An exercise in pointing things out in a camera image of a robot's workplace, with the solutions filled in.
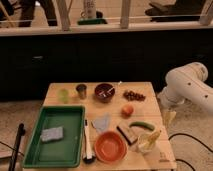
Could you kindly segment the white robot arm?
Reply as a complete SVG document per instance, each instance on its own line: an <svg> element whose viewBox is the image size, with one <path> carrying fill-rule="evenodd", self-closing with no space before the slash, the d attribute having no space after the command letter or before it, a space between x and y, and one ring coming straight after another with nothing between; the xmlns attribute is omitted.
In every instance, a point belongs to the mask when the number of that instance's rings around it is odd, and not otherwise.
<svg viewBox="0 0 213 171"><path fill-rule="evenodd" d="M209 114L213 114L213 88L205 83L207 67L192 62L171 69L165 76L166 86L157 95L163 107L163 123L168 127L176 116L174 108L190 100Z"/></svg>

